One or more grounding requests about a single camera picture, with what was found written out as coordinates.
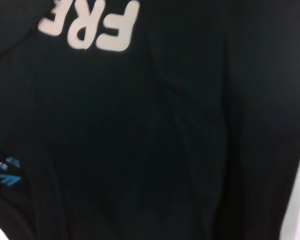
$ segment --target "black fabric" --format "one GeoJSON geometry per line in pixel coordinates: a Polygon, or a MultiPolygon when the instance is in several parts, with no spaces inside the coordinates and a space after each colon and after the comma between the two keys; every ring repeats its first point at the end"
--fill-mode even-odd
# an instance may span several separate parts
{"type": "Polygon", "coordinates": [[[123,52],[70,47],[73,3],[58,36],[32,29],[51,2],[20,4],[45,7],[0,25],[0,150],[24,164],[37,239],[279,239],[300,2],[142,0],[123,52]]]}

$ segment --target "black t-shirt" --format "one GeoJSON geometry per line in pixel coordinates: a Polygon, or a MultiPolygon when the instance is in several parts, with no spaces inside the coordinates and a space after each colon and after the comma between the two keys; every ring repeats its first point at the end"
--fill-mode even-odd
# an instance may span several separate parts
{"type": "Polygon", "coordinates": [[[300,160],[300,5],[5,4],[10,240],[279,239],[300,160]]]}

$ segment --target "blue logo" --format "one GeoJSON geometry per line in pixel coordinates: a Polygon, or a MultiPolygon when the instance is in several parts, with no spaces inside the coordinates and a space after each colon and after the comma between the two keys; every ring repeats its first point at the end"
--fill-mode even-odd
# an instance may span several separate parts
{"type": "Polygon", "coordinates": [[[6,184],[7,186],[12,186],[13,184],[17,183],[21,177],[20,176],[13,176],[13,175],[5,175],[0,174],[1,184],[6,184]]]}

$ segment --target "fabric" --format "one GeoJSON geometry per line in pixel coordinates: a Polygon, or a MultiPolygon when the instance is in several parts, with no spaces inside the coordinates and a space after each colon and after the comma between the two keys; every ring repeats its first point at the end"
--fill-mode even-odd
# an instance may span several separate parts
{"type": "Polygon", "coordinates": [[[10,240],[280,238],[300,162],[300,2],[10,4],[0,190],[28,186],[31,203],[0,192],[22,225],[0,216],[10,240]]]}

